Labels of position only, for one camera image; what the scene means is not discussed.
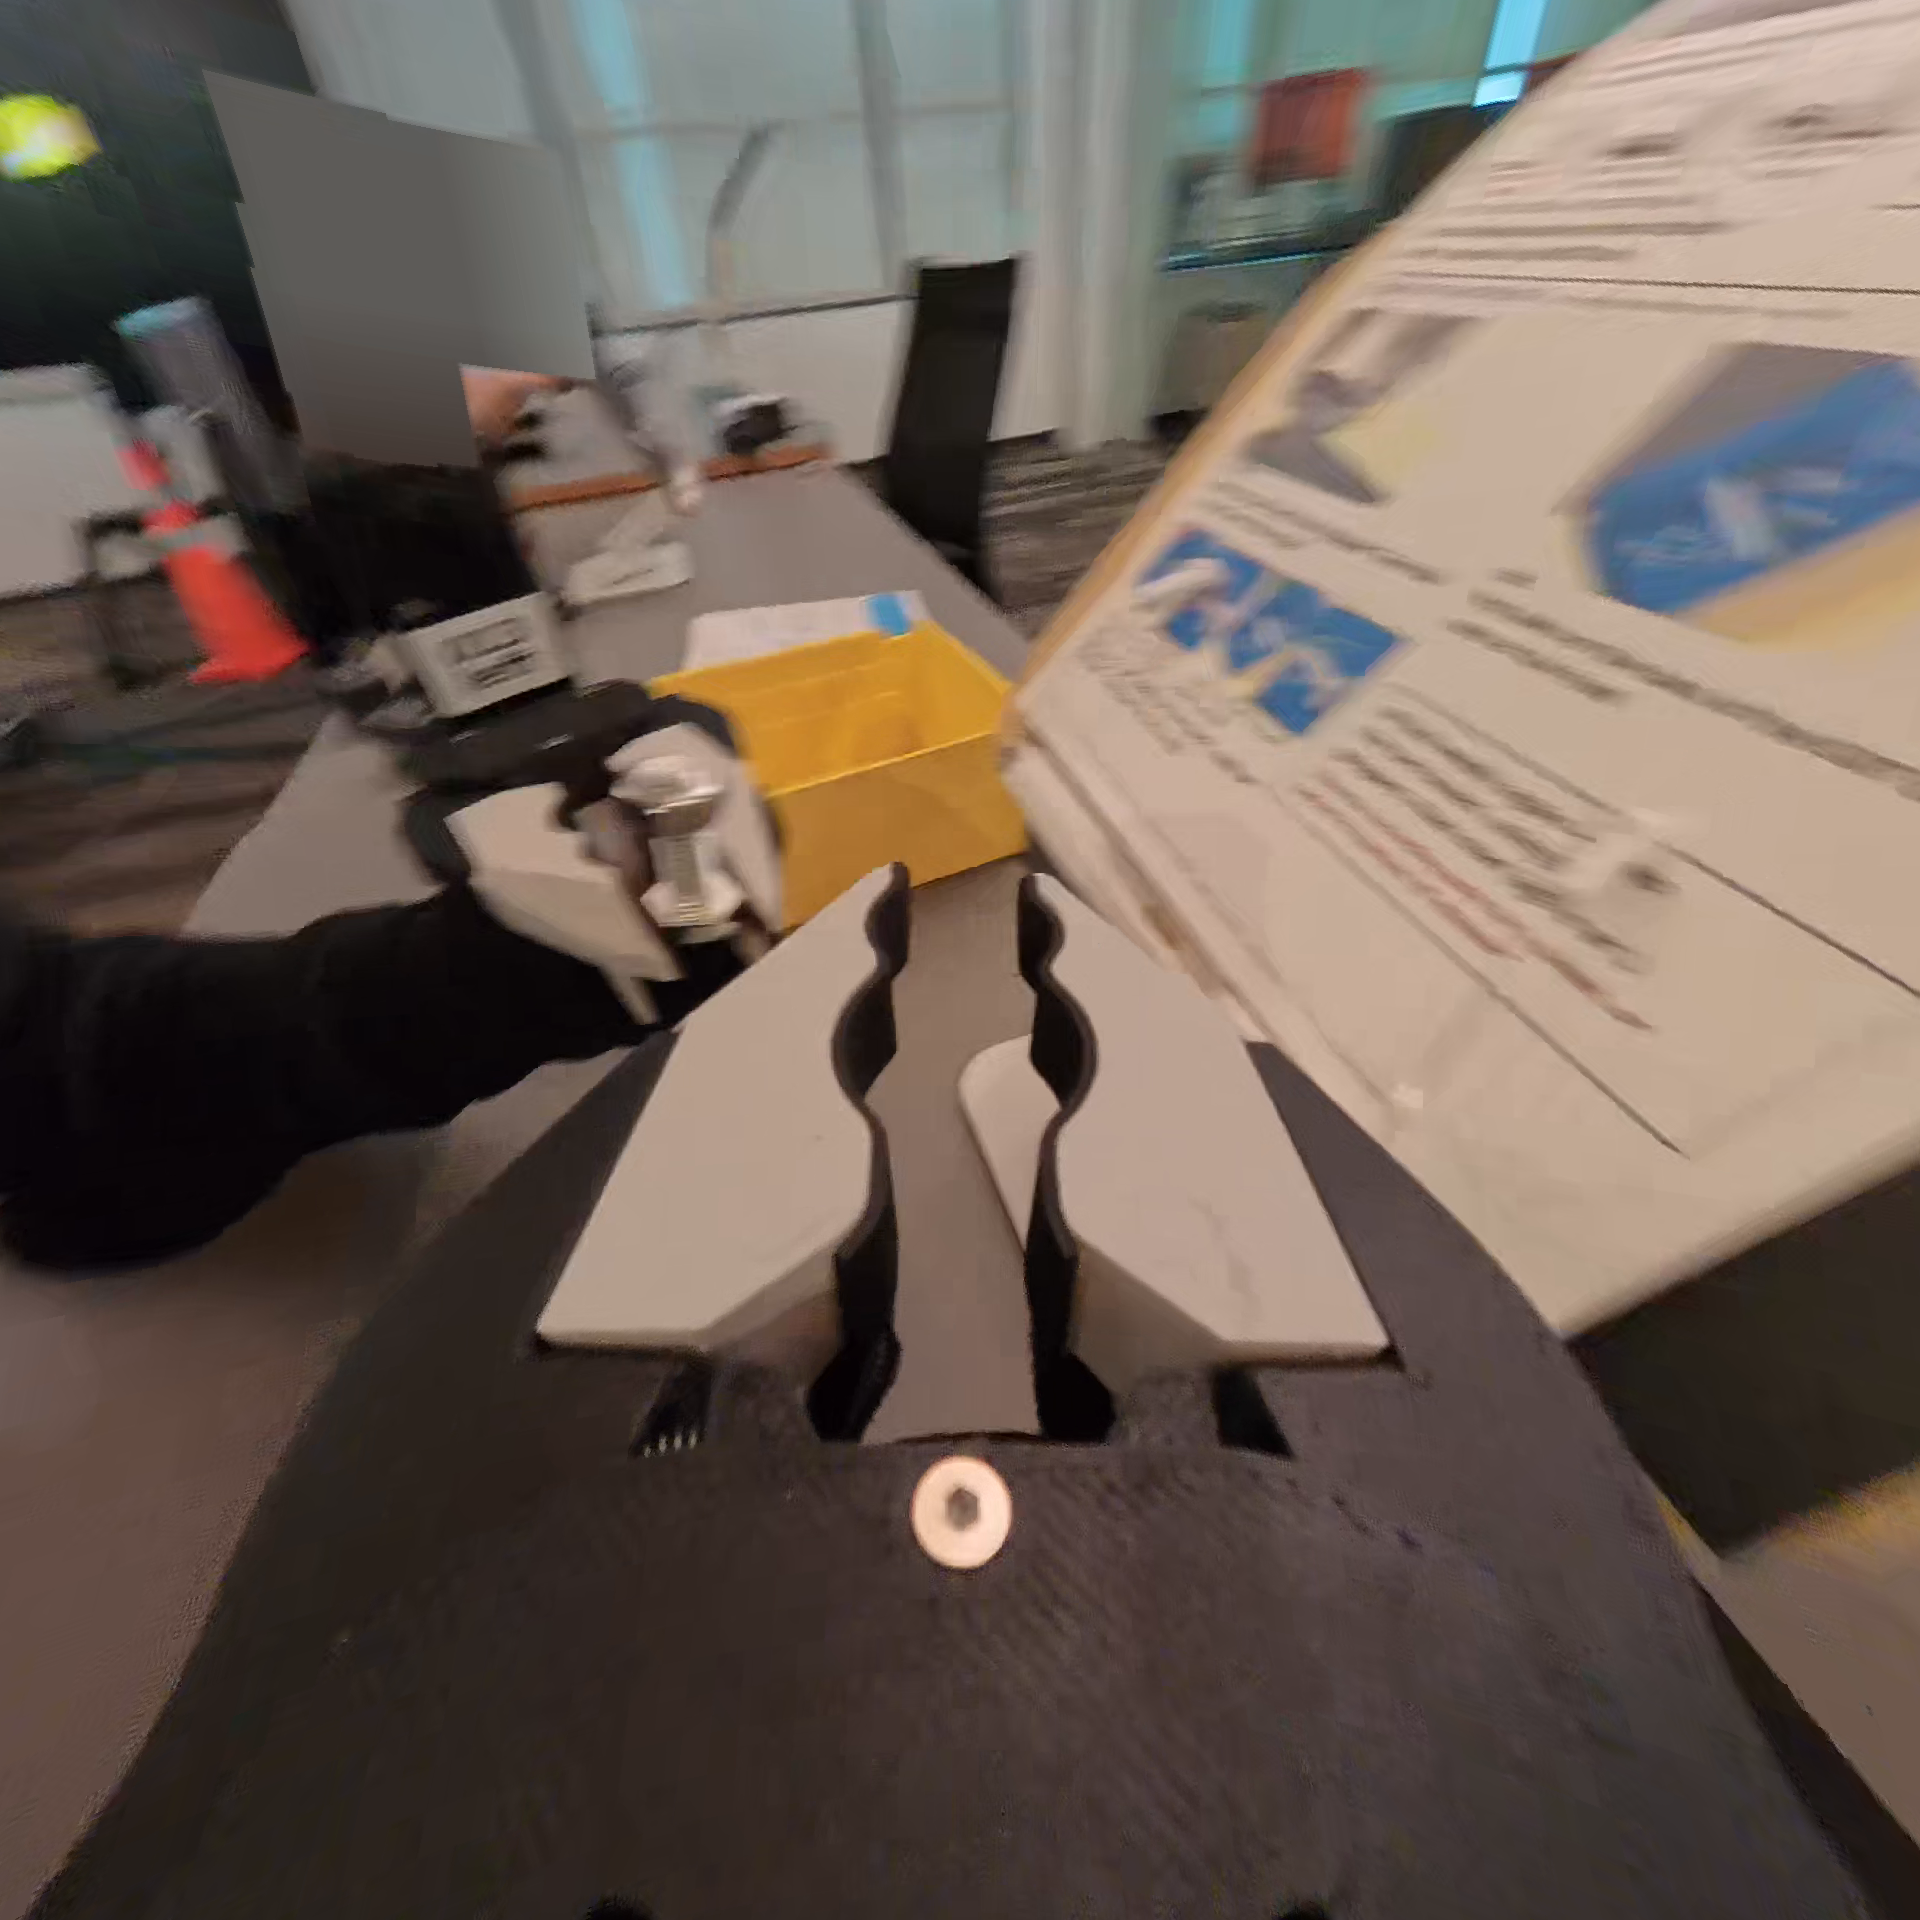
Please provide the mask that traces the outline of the person's left hand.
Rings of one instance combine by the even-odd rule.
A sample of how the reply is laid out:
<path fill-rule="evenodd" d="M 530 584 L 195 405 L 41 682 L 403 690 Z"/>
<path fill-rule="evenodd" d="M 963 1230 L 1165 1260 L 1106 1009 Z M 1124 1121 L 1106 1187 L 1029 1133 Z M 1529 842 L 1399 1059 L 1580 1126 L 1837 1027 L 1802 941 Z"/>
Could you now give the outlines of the person's left hand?
<path fill-rule="evenodd" d="M 314 921 L 286 956 L 307 1027 L 301 1105 L 333 1141 L 439 1126 L 655 1027 L 598 970 L 508 930 L 469 890 Z"/>

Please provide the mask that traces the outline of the orange traffic cone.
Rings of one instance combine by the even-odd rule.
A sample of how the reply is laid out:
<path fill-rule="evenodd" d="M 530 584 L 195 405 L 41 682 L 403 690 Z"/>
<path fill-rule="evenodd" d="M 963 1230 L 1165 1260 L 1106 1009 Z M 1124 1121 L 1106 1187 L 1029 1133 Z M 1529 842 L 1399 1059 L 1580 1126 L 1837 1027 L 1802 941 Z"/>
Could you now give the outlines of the orange traffic cone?
<path fill-rule="evenodd" d="M 156 556 L 166 586 L 198 645 L 195 689 L 249 689 L 293 672 L 307 661 L 307 645 L 270 600 L 245 557 L 195 509 L 146 440 L 121 452 L 137 491 L 137 531 Z"/>

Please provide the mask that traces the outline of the white leaflet blue label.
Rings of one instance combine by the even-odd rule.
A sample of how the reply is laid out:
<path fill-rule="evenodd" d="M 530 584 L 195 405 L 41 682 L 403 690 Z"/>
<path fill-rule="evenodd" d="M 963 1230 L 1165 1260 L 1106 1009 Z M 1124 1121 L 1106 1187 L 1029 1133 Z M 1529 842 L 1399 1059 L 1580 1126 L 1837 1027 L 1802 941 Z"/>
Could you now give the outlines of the white leaflet blue label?
<path fill-rule="evenodd" d="M 929 604 L 911 589 L 714 611 L 687 622 L 682 668 L 745 662 L 854 636 L 902 637 L 925 622 Z"/>

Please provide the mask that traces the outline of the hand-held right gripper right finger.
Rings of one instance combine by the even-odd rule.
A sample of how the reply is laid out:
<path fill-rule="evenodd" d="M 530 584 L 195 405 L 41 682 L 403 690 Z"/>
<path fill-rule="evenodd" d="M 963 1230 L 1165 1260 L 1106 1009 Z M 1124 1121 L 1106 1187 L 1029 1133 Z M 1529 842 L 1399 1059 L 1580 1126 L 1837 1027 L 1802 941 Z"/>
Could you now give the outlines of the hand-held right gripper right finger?
<path fill-rule="evenodd" d="M 1234 1022 L 1057 878 L 1021 880 L 1014 924 L 1051 1097 L 1025 1232 L 1041 1428 L 1109 1434 L 1155 1377 L 1387 1356 Z"/>

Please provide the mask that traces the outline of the silver hex bolt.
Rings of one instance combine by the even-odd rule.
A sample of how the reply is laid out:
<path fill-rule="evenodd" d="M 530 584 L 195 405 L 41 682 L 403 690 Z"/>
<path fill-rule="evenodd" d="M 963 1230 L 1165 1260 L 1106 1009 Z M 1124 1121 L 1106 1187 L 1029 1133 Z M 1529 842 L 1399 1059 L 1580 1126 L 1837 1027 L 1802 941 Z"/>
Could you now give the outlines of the silver hex bolt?
<path fill-rule="evenodd" d="M 723 798 L 715 774 L 683 757 L 643 760 L 611 786 L 613 805 L 643 851 L 649 884 L 695 894 L 709 880 L 709 829 Z"/>

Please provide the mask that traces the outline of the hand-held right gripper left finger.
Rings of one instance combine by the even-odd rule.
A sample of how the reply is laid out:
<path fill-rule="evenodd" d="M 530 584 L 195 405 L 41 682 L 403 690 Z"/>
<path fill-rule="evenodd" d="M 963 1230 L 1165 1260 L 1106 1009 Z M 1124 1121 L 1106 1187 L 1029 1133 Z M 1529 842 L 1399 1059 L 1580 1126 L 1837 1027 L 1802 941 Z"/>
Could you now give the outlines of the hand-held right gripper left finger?
<path fill-rule="evenodd" d="M 535 1330 L 793 1382 L 817 1434 L 893 1385 L 899 1225 L 870 1090 L 897 1056 L 909 875 L 876 868 L 687 1014 Z"/>

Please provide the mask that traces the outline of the yellow plastic bin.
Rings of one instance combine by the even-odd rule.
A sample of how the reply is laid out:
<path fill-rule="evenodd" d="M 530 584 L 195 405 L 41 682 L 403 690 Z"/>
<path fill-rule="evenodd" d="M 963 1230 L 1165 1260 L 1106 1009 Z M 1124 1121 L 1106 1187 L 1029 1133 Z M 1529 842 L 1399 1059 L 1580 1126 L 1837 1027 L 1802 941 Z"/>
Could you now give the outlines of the yellow plastic bin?
<path fill-rule="evenodd" d="M 787 929 L 889 861 L 929 884 L 1027 848 L 1001 781 L 1011 684 L 932 622 L 690 668 L 649 690 L 729 721 L 780 826 Z"/>

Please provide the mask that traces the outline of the black office chair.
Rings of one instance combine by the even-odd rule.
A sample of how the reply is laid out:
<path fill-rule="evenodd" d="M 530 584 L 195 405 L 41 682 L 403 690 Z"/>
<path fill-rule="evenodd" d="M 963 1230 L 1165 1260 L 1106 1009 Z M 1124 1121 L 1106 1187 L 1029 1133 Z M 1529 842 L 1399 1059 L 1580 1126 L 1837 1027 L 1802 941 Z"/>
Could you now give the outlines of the black office chair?
<path fill-rule="evenodd" d="M 881 456 L 886 509 L 987 600 L 996 592 L 985 497 L 1017 282 L 1017 256 L 917 266 L 897 410 Z"/>

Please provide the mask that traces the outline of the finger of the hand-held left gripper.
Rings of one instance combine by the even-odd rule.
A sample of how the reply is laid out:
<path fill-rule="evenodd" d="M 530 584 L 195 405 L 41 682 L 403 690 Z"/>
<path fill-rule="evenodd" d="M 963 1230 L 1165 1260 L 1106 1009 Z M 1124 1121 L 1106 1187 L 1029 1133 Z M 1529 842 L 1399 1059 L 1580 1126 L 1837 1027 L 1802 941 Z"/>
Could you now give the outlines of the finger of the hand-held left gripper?
<path fill-rule="evenodd" d="M 564 786 L 508 786 L 455 809 L 449 832 L 494 921 L 594 970 L 641 1027 L 660 1025 L 659 989 L 683 981 L 641 901 L 641 853 L 622 822 L 564 819 Z"/>
<path fill-rule="evenodd" d="M 709 880 L 732 880 L 747 902 L 734 940 L 724 947 L 775 947 L 783 926 L 783 857 L 777 819 L 762 798 L 751 768 L 709 732 L 674 724 L 643 737 L 641 760 L 683 757 L 715 774 L 723 790 L 709 829 Z"/>

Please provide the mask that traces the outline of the person's left forearm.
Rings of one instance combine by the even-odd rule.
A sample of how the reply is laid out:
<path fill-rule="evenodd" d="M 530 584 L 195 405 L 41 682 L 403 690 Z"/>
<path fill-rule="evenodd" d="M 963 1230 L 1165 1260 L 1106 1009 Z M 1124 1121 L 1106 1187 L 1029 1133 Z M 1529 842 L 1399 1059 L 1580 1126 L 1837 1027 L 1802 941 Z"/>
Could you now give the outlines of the person's left forearm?
<path fill-rule="evenodd" d="M 290 1168 L 445 1116 L 407 1045 L 428 906 L 270 940 L 84 938 L 5 915 L 5 1253 L 51 1273 L 202 1248 Z"/>

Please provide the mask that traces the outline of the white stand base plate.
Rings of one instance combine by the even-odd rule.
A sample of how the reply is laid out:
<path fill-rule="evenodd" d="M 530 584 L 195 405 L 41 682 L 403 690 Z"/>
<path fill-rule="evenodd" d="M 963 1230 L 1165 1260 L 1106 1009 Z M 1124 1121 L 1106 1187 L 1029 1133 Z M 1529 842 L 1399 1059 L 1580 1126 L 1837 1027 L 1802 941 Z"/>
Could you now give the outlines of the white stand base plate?
<path fill-rule="evenodd" d="M 1027 1245 L 1041 1148 L 1060 1101 L 1029 1059 L 1027 1037 L 980 1049 L 958 1074 L 966 1131 L 1019 1245 Z"/>

